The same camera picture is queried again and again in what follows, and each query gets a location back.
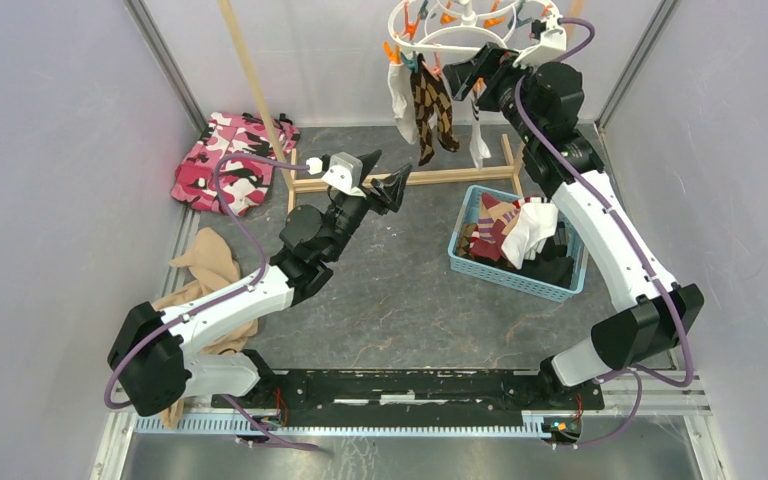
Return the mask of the white sock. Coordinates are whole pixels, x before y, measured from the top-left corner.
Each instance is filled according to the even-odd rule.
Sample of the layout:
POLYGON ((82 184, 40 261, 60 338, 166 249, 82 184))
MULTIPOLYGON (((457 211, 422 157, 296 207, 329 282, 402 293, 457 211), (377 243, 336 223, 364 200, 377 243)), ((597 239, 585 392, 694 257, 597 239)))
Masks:
POLYGON ((411 145, 418 141, 418 128, 414 110, 410 70, 401 63, 388 65, 387 86, 391 96, 391 109, 396 128, 411 145))
POLYGON ((470 124, 471 137, 469 142, 469 153, 475 168, 481 170, 484 167, 484 161, 491 157, 491 153, 482 136, 480 110, 477 105, 477 100, 478 93, 476 90, 473 90, 470 98, 472 120, 470 124))
POLYGON ((526 260, 535 260, 547 240, 557 230, 558 209, 542 197, 527 197, 514 202, 516 215, 503 230, 501 252, 519 269, 526 260))

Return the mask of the pink clothespin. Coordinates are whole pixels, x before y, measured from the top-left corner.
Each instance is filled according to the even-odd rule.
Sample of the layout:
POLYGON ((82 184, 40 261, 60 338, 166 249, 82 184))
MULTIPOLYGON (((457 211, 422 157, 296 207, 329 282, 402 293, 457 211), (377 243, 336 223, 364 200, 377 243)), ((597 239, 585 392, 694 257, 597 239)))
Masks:
POLYGON ((442 65, 440 55, 438 53, 433 54, 433 62, 426 63, 425 68, 433 78, 440 81, 443 80, 442 65))

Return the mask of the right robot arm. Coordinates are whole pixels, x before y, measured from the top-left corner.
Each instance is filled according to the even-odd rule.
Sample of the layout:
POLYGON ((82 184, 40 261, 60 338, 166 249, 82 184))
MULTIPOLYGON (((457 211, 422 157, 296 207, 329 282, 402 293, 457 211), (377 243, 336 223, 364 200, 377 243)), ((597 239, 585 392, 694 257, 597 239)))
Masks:
POLYGON ((513 51, 488 43, 471 59, 445 66, 443 74, 456 100, 483 83, 478 108, 501 113, 522 137, 527 174, 584 241, 616 310, 584 340, 541 363, 540 400, 562 408, 578 386, 625 372, 688 386, 694 366, 687 334, 704 296, 657 261, 619 204, 602 160, 579 133, 581 73, 559 61, 522 67, 513 51))

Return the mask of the white plastic clip hanger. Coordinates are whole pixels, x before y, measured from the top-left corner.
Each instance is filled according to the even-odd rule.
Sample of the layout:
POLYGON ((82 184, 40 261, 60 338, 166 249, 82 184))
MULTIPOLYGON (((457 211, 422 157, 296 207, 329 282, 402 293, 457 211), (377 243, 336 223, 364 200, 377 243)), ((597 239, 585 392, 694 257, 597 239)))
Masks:
POLYGON ((474 37, 519 55, 536 43, 531 22, 546 16, 565 19, 553 1, 493 1, 486 12, 473 1, 400 1, 389 14, 383 49, 390 63, 408 65, 420 53, 473 55, 476 46, 451 41, 474 37))

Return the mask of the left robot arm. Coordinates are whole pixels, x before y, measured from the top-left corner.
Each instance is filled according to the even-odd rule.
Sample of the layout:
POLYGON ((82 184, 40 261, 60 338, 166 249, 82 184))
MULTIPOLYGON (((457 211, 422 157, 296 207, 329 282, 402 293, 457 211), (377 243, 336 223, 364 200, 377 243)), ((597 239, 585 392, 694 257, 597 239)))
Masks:
POLYGON ((255 272, 176 306, 133 307, 107 357, 106 407, 132 407, 148 417, 187 397, 219 394, 239 397, 250 407, 266 405, 274 381, 249 355, 204 350, 239 327, 316 295, 367 214, 400 209, 413 167, 405 164, 384 178, 371 178, 381 155, 339 152, 306 160, 300 170, 320 175, 329 205, 324 211, 309 204, 292 208, 279 234, 281 249, 262 255, 255 272))

